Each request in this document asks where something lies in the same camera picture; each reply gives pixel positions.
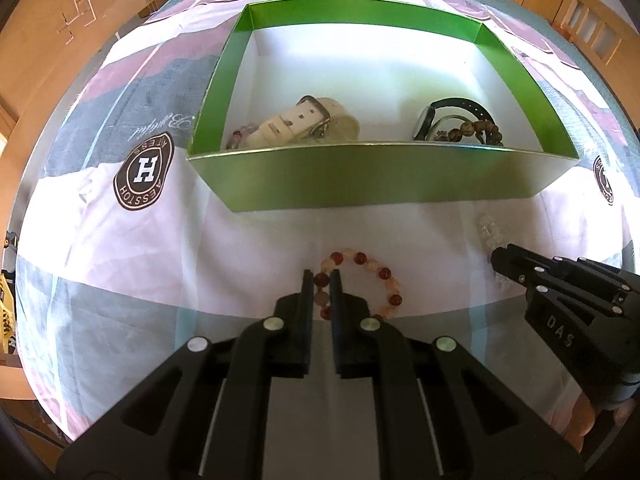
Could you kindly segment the right hand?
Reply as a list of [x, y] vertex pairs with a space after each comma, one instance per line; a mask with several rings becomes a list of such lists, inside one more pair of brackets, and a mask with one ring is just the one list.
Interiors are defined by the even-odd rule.
[[[637, 405], [636, 399], [628, 399], [623, 405], [613, 411], [613, 422], [615, 427], [623, 427], [626, 424], [631, 413]], [[591, 402], [582, 393], [578, 396], [570, 422], [568, 423], [563, 437], [578, 452], [582, 452], [585, 437], [593, 430], [596, 424], [598, 412], [592, 406]]]

